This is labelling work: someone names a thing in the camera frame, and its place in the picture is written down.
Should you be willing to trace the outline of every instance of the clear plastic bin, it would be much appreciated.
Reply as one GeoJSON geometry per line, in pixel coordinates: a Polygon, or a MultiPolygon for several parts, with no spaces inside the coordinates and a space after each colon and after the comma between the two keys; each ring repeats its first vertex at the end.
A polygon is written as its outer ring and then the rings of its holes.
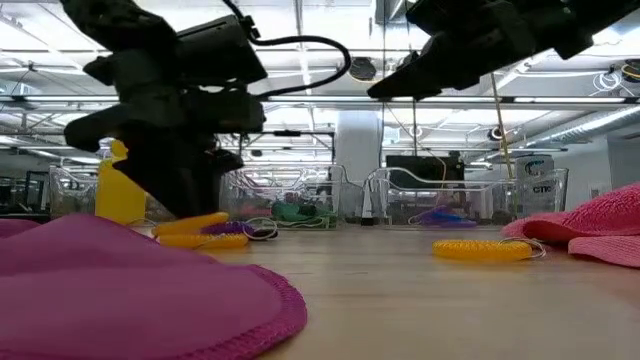
{"type": "Polygon", "coordinates": [[[541,212],[565,209],[568,170],[525,181],[429,181],[401,168],[375,171],[365,185],[374,223],[386,227],[475,229],[507,225],[541,212]],[[411,176],[416,188],[393,179],[411,176]]]}
{"type": "MultiPolygon", "coordinates": [[[[52,167],[49,169],[49,180],[52,219],[69,214],[95,214],[97,173],[71,173],[63,168],[52,167]]],[[[147,194],[145,219],[166,222],[175,220],[175,216],[147,194]]]]}
{"type": "Polygon", "coordinates": [[[225,175],[220,205],[236,221],[269,218],[280,228],[336,229],[344,222],[344,178],[340,166],[246,167],[225,175]]]}

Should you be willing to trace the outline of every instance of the table surface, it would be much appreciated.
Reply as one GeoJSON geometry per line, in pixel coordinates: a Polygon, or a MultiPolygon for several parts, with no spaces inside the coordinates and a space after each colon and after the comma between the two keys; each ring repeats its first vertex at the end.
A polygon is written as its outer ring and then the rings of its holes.
{"type": "Polygon", "coordinates": [[[214,255],[286,276],[305,330],[264,359],[638,359],[640,271],[564,251],[511,264],[430,255],[439,239],[497,232],[283,232],[214,255]]]}

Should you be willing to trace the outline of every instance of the magenta cloth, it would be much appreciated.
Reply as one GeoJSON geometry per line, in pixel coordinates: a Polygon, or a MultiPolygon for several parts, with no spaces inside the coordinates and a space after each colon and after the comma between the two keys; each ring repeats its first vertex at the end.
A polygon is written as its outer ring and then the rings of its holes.
{"type": "Polygon", "coordinates": [[[640,267],[640,183],[600,196],[572,212],[515,221],[502,232],[509,237],[568,242],[570,254],[640,267]]]}
{"type": "Polygon", "coordinates": [[[40,224],[31,220],[0,219],[0,239],[17,235],[38,226],[40,224]]]}
{"type": "Polygon", "coordinates": [[[250,359],[306,324],[283,277],[73,215],[0,240],[0,358],[250,359]]]}

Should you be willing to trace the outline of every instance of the ceiling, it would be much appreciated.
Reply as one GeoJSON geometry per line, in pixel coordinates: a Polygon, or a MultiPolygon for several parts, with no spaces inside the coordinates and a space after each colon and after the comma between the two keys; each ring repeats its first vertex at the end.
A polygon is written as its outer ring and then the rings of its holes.
{"type": "MultiPolygon", "coordinates": [[[[395,0],[389,1],[393,6],[395,0]]],[[[0,3],[0,91],[31,95],[115,94],[113,88],[100,84],[81,71],[96,56],[108,53],[76,29],[57,1],[4,0],[0,3]],[[33,63],[37,71],[27,71],[29,63],[33,63]]],[[[139,0],[137,3],[165,17],[176,30],[230,13],[219,0],[139,0]]],[[[387,74],[410,50],[419,50],[429,38],[414,26],[407,26],[397,19],[381,24],[384,22],[376,17],[375,0],[238,0],[237,3],[245,14],[254,18],[263,38],[296,35],[300,30],[303,34],[335,39],[347,46],[352,56],[371,58],[378,68],[378,77],[387,74]]],[[[598,34],[596,46],[569,61],[562,61],[551,51],[528,59],[527,63],[503,69],[497,76],[499,94],[635,96],[640,93],[640,87],[618,83],[611,76],[603,78],[602,74],[624,59],[639,57],[638,18],[638,14],[632,14],[598,34]]],[[[293,44],[256,48],[256,51],[270,78],[251,85],[250,91],[254,93],[322,79],[342,63],[339,52],[313,43],[305,44],[303,48],[293,44]]],[[[363,97],[369,86],[371,84],[345,76],[327,86],[292,95],[363,97]]],[[[464,91],[449,91],[444,95],[491,96],[492,93],[488,77],[484,77],[477,86],[464,91]]],[[[51,112],[18,111],[2,106],[0,146],[12,142],[51,147],[64,145],[62,136],[46,134],[59,134],[70,121],[86,115],[87,112],[81,112],[74,106],[69,103],[65,111],[51,112]],[[10,136],[12,131],[31,135],[10,136]]],[[[341,111],[373,109],[387,127],[384,142],[387,153],[409,151],[413,144],[414,112],[393,103],[384,110],[380,104],[364,109],[347,105],[338,98],[325,106],[305,102],[289,106],[267,104],[266,108],[266,130],[304,131],[332,131],[341,111]]],[[[505,126],[512,138],[533,136],[593,111],[579,108],[551,110],[542,107],[505,110],[505,126]]],[[[455,104],[450,108],[420,107],[415,117],[419,142],[429,146],[481,147],[488,141],[488,131],[497,124],[497,113],[490,108],[466,106],[460,109],[455,104]]],[[[227,140],[227,144],[233,146],[232,139],[227,140]]],[[[265,136],[255,141],[252,147],[266,149],[262,161],[324,162],[331,160],[331,152],[325,146],[328,142],[328,138],[310,136],[284,140],[265,136]]],[[[65,157],[88,156],[53,148],[45,153],[65,157]]]]}

